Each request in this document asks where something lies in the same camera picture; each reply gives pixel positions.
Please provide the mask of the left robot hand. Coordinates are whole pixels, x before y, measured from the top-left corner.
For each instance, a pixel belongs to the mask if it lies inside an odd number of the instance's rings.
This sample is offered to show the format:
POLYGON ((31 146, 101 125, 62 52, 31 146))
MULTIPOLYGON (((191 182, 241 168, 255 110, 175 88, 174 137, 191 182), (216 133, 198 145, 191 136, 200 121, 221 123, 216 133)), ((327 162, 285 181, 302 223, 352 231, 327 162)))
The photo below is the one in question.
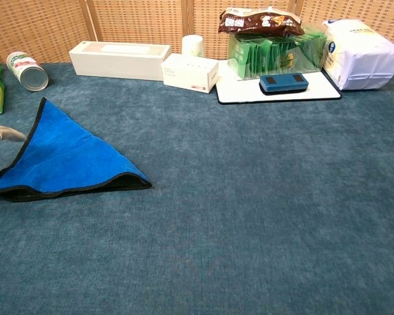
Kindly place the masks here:
POLYGON ((27 137, 16 129, 0 125, 0 140, 9 140, 13 142, 24 142, 27 137))

